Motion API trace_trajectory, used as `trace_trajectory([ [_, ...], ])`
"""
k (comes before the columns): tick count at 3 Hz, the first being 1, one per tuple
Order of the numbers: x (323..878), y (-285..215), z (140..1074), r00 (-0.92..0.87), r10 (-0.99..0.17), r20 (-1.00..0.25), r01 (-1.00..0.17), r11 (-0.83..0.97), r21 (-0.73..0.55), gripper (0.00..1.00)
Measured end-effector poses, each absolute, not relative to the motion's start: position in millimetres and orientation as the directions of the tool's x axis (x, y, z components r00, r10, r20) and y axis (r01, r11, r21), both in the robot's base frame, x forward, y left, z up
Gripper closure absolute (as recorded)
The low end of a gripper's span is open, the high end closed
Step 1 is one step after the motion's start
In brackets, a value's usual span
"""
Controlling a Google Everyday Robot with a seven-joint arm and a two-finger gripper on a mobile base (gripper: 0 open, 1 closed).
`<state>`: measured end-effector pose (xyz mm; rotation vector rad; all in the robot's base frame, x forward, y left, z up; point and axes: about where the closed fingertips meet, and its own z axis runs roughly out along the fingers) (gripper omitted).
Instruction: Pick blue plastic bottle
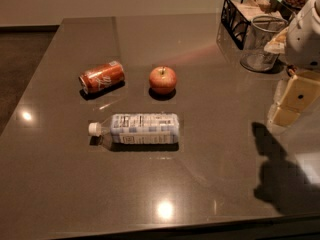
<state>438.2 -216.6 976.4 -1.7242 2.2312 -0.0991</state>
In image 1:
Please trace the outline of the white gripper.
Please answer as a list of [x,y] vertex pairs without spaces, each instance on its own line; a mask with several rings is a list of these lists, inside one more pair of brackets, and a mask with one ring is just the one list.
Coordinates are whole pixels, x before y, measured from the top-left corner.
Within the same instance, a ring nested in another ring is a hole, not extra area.
[[320,36],[289,35],[286,40],[285,57],[289,64],[300,69],[292,76],[278,104],[272,105],[268,120],[278,126],[287,127],[294,123],[302,112],[320,96]]

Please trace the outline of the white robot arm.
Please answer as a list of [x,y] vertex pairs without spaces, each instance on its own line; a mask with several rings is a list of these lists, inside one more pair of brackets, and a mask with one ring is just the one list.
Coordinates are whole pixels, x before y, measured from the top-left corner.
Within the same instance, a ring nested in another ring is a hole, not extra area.
[[292,18],[289,26],[264,47],[273,54],[283,54],[290,77],[278,82],[274,104],[268,119],[287,127],[320,94],[320,0],[308,0]]

